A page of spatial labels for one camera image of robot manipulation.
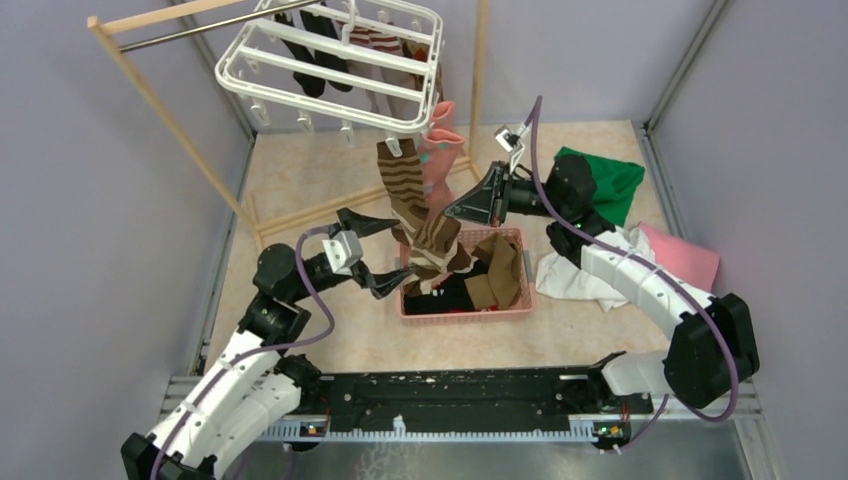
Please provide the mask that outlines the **brown striped sock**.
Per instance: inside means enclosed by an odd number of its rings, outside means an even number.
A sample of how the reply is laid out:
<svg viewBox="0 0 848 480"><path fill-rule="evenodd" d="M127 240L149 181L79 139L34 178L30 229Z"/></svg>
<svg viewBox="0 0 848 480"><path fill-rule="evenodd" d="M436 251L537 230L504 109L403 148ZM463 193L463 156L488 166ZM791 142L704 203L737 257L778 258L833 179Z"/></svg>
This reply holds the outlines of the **brown striped sock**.
<svg viewBox="0 0 848 480"><path fill-rule="evenodd" d="M406 288L409 295L428 295L449 274L468 273L474 259L459 242L461 223L439 213L426 221L411 237L409 264L417 281Z"/></svg>
<svg viewBox="0 0 848 480"><path fill-rule="evenodd" d="M409 245L416 231L426 222L429 209L415 141L400 139L398 146L401 155L395 157L386 141L378 142L377 166L392 214L400 221L391 229L391 234L398 242Z"/></svg>

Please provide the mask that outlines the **white plastic clip hanger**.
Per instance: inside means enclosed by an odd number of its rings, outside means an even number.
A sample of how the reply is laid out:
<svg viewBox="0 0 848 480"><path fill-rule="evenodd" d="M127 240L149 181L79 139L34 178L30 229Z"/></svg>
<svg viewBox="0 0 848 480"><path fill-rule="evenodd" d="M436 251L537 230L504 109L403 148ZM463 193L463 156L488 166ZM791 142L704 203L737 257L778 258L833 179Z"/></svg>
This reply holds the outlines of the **white plastic clip hanger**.
<svg viewBox="0 0 848 480"><path fill-rule="evenodd" d="M256 10L279 7L281 1L260 1ZM261 126L268 127L270 104L290 107L297 112L297 124L305 132L314 130L314 116L338 120L348 141L355 126L366 126L340 119L334 108L342 105L371 108L366 93L358 89L340 91L332 81L341 70L339 20L351 15L348 1L337 5L322 1L312 7L325 7L341 18L332 19L310 13L303 8L244 23L215 66L219 85L241 99L251 102L253 115ZM433 9L409 1L356 1L354 14L361 19L390 23L389 32L402 38L402 52L408 58L427 59L436 64L431 80L420 85L433 89L432 107L440 100L438 79L443 42L444 21ZM421 130L401 133L381 127L394 155L400 154L398 142L405 136L423 134L430 129L430 119Z"/></svg>

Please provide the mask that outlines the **pink sock with teal spots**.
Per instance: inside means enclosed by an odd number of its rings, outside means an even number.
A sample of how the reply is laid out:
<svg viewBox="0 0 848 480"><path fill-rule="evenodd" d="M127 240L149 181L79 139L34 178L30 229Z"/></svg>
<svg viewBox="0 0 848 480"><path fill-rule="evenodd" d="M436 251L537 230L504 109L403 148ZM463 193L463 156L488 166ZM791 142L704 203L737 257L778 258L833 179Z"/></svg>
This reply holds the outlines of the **pink sock with teal spots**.
<svg viewBox="0 0 848 480"><path fill-rule="evenodd" d="M456 103L454 101L440 101L437 103L433 108L430 119L430 132L434 133L436 130L454 132L455 110Z"/></svg>

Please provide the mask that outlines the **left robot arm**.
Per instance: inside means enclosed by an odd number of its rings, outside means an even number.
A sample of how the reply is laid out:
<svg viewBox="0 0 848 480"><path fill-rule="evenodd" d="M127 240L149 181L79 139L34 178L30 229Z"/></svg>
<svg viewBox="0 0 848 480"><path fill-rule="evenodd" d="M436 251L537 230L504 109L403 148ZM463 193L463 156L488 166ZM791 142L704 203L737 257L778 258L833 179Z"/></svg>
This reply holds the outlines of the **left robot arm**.
<svg viewBox="0 0 848 480"><path fill-rule="evenodd" d="M130 479L219 479L272 424L319 404L320 376L287 351L317 343L336 320L321 298L347 281L382 299L412 273L375 274L362 239L399 225L348 208L336 222L302 233L295 246L275 243L257 259L257 292L227 345L183 400L147 434L134 433L120 453Z"/></svg>

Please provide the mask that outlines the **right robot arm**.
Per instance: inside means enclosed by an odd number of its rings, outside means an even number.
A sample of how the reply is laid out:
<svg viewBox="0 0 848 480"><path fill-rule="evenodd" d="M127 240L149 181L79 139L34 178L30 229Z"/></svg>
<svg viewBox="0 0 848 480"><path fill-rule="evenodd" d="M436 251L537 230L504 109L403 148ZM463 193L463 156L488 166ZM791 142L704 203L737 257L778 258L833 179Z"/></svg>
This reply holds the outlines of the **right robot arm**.
<svg viewBox="0 0 848 480"><path fill-rule="evenodd" d="M633 394L673 395L693 410L728 395L733 409L742 381L760 367L748 305L735 294L702 290L638 253L593 207L595 191L580 155L557 158L544 181L495 162L445 213L492 227L509 213L551 218L546 234L554 250L622 294L665 334L665 351L603 361L601 375L586 385L594 409L612 412Z"/></svg>

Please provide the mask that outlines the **pile of socks in basket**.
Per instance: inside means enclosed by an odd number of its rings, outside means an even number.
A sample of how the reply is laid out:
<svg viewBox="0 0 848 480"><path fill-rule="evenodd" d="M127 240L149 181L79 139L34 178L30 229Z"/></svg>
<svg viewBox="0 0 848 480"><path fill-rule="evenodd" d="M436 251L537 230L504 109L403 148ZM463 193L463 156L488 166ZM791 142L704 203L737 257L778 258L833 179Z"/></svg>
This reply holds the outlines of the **pile of socks in basket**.
<svg viewBox="0 0 848 480"><path fill-rule="evenodd" d="M492 304L497 304L501 309L512 305L516 291L520 288L522 273L522 269L513 263L515 246L505 238L493 235L479 243L469 254L474 259L473 266L476 262L491 264L482 268L476 280L466 281L466 285L472 289L472 305L478 309L487 308ZM406 292L406 288L416 281L401 289Z"/></svg>

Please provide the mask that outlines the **white cloth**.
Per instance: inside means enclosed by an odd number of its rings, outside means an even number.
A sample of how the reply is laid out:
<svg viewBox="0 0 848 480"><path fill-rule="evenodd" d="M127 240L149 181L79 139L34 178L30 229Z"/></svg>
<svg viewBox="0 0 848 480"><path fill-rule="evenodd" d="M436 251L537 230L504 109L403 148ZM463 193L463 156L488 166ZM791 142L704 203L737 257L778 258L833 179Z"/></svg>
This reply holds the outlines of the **white cloth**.
<svg viewBox="0 0 848 480"><path fill-rule="evenodd" d="M647 233L636 227L617 227L618 246L627 245L648 260L655 259ZM628 299L596 276L579 269L556 252L542 257L537 264L535 287L539 294L559 300L596 301L604 312L622 307Z"/></svg>

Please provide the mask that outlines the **pink plastic basket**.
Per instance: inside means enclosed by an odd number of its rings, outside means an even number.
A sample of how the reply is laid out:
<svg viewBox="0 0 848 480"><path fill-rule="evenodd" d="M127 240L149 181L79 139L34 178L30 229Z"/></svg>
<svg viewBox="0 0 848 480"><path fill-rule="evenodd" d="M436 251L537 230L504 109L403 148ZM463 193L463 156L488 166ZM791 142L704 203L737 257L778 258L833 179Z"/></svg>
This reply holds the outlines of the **pink plastic basket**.
<svg viewBox="0 0 848 480"><path fill-rule="evenodd" d="M497 304L478 309L472 305L472 289L466 285L474 281L482 268L490 263L476 262L468 274L451 274L440 278L428 295L409 296L401 289L397 294L398 314L408 325L460 324L471 322L521 321L536 308L534 273L529 252L525 249L525 232L520 228L478 228L462 230L458 242L466 252L472 253L487 238L499 235L515 246L513 263L522 269L520 288L515 301L501 309Z"/></svg>

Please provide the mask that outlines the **green shirt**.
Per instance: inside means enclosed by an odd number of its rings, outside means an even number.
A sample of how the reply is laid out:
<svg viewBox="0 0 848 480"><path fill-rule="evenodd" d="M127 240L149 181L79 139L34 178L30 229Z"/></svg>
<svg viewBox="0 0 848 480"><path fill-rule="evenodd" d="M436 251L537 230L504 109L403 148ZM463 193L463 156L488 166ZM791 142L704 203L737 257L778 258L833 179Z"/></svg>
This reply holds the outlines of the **green shirt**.
<svg viewBox="0 0 848 480"><path fill-rule="evenodd" d="M624 227L635 193L645 177L645 167L632 162L590 155L562 147L555 159L566 156L583 157L588 163L596 191L592 198L595 210L609 222Z"/></svg>

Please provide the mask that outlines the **wooden clothes rack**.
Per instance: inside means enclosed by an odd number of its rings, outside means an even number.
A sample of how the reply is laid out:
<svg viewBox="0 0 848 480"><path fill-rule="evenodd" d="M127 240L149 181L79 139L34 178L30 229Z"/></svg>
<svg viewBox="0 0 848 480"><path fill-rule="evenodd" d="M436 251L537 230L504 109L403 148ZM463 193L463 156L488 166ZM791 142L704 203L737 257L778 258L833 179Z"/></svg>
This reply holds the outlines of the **wooden clothes rack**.
<svg viewBox="0 0 848 480"><path fill-rule="evenodd" d="M168 130L172 133L177 142L183 147L185 152L194 162L194 164L200 169L201 173L204 175L209 184L223 198L223 200L231 208L236 217L243 221L247 225L247 227L249 227L249 230L251 230L255 240L257 252L259 252L259 250L262 248L263 240L267 237L283 232L285 230L292 229L297 226L305 225L306 223L313 221L319 217L329 215L336 208L356 207L372 201L379 200L384 197L388 197L388 192L383 186L376 186L370 189L362 190L352 195L340 197L335 200L325 202L323 204L318 205L317 207L311 207L298 211L291 215L281 216L272 220L268 220L264 223L260 223L255 215L255 205L252 195L248 194L247 204L250 208L248 210L243 209L240 201L236 199L230 189L224 185L223 180L221 180L217 173L208 164L207 159L200 152L197 145L190 139L188 133L185 131L183 126L177 121L173 113L164 104L159 94L149 84L147 79L144 78L137 66L125 55L125 53L127 52L148 48L154 45L168 43L182 38L192 37L194 35L199 35L204 32L216 30L232 24L240 24L246 22L249 23L254 20L258 21L258 19L260 18L272 16L276 13L288 12L291 10L308 8L310 9L310 13L313 13L315 15L320 14L320 16L328 18L332 17L332 19L336 19L337 17L341 18L339 17L339 15L330 12L330 10L325 7L312 7L312 5L318 5L322 1L281 1L282 3L279 7L268 8L265 10L256 10L253 13L246 14L240 17L233 17L207 25L199 25L173 34L143 40L124 46L119 46L114 40L115 34L126 33L129 31L149 27L152 25L172 20L182 21L184 17L190 17L197 13L222 8L224 6L239 2L242 1L190 1L184 3L177 2L163 9L145 12L131 17L126 17L105 23L102 22L97 16L90 16L87 18L86 23L87 29L96 37L103 49L110 55L112 60L122 70L126 77L133 83L133 85L136 87L142 97L153 108L153 110L159 116L160 120L163 122L165 127L168 128ZM389 25L388 23L371 21L364 18L361 21L357 20L357 18L359 17L354 14L355 12L353 12L353 9L355 9L356 6L356 1L348 2L349 7L351 9L351 15L349 15L349 18L345 22L346 26L354 28L358 25L357 22L359 22L362 23L363 28L381 30L385 31L386 33L389 33L389 27L391 25ZM474 71L472 75L470 117L471 124L469 131L470 139L468 140L469 143L467 144L469 145L469 150L467 150L468 153L465 156L459 157L457 163L455 163L455 165L449 172L449 174L451 174L469 170L472 172L474 178L478 180L480 180L482 177L479 172L479 168L475 163L475 156L477 154L477 145L475 142L477 141L476 136L480 127L482 112L482 95L485 85L484 56L485 49L487 46L489 10L490 1L476 1L476 26L474 40L475 50L473 61Z"/></svg>

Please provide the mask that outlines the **pink cloth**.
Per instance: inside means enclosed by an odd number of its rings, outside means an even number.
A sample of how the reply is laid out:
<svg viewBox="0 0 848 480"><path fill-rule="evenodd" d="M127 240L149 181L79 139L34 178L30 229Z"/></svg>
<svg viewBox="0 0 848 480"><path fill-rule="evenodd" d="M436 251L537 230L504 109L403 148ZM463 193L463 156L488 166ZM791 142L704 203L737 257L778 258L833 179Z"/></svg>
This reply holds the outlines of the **pink cloth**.
<svg viewBox="0 0 848 480"><path fill-rule="evenodd" d="M713 290L720 265L718 253L644 222L638 229L647 237L656 261L668 272L701 290Z"/></svg>

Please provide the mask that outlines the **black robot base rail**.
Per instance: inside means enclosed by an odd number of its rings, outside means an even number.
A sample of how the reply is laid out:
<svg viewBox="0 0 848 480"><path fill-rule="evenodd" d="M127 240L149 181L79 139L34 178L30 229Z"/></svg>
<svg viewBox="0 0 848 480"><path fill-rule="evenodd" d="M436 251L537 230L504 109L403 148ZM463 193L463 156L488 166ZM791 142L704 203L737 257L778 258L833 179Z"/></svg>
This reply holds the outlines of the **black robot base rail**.
<svg viewBox="0 0 848 480"><path fill-rule="evenodd" d="M297 450L331 442L588 443L603 452L633 440L630 421L653 416L659 395L617 396L601 365L527 369L323 373L302 355L257 381L216 382L202 405L234 392L232 410L192 412L183 398L155 428L186 465L217 468L258 440Z"/></svg>

